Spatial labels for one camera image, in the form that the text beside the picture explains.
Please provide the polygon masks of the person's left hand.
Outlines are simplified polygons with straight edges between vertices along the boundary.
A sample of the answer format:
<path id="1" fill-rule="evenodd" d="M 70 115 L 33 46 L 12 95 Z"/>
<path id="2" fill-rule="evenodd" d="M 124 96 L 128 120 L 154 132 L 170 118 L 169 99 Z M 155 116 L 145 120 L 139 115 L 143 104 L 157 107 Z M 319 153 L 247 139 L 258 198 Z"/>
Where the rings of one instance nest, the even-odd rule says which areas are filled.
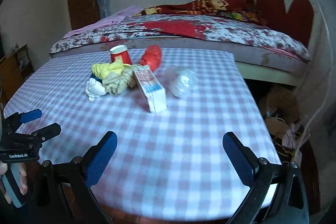
<path id="1" fill-rule="evenodd" d="M 27 172 L 23 162 L 7 164 L 1 162 L 1 197 L 8 204 L 20 208 L 25 204 Z"/>

